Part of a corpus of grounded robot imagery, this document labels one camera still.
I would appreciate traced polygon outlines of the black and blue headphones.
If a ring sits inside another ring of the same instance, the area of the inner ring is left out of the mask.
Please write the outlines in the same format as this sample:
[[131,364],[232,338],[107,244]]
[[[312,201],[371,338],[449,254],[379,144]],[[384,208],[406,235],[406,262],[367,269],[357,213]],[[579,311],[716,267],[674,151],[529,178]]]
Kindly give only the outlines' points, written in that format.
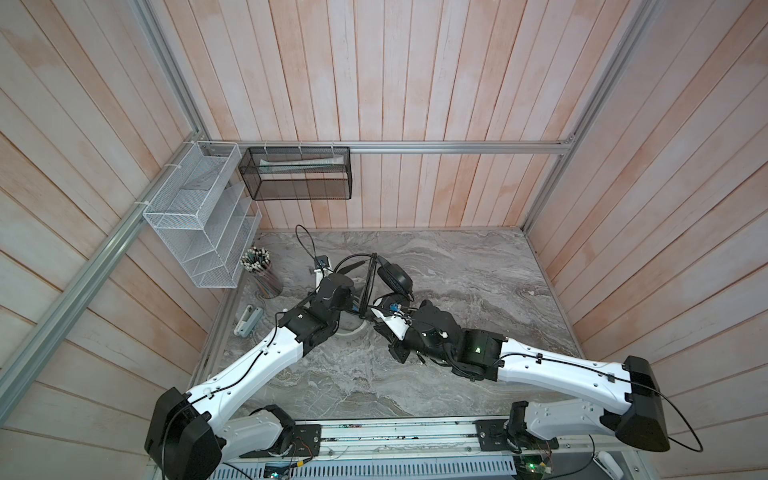
[[334,273],[348,274],[352,270],[366,264],[367,273],[365,285],[358,295],[353,298],[353,309],[350,313],[356,313],[365,320],[372,319],[368,313],[372,306],[375,276],[391,290],[391,295],[403,301],[403,305],[409,307],[414,300],[413,280],[398,264],[391,263],[377,253],[352,254],[338,262],[333,268]]

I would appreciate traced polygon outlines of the white headphones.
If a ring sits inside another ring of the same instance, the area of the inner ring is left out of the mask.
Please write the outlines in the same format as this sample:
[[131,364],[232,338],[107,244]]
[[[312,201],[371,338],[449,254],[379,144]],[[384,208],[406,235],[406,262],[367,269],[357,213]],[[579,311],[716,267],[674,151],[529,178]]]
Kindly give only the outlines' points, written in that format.
[[356,313],[342,312],[335,335],[339,337],[357,335],[365,329],[366,324],[367,321]]

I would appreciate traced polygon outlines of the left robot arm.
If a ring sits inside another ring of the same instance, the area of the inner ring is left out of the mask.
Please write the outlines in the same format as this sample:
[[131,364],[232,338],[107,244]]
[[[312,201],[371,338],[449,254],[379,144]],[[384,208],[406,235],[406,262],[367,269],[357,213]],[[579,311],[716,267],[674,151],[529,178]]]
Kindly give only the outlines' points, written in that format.
[[186,392],[171,388],[157,400],[145,450],[166,479],[207,479],[224,461],[246,453],[288,454],[295,422],[268,405],[236,418],[236,411],[285,368],[338,329],[353,298],[353,281],[330,273],[286,312],[265,339],[209,380]]

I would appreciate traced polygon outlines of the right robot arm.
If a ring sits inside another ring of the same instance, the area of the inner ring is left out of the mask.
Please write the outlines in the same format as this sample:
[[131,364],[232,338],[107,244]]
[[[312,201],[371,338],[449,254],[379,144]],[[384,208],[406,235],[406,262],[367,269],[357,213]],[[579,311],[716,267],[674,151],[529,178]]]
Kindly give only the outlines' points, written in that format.
[[372,311],[398,362],[416,354],[470,381],[528,384],[567,395],[565,401],[548,404],[512,404],[503,438],[515,453],[553,445],[561,436],[595,434],[612,435],[639,450],[670,448],[663,396],[643,358],[593,362],[556,354],[494,332],[462,328],[428,300],[419,307],[379,300]]

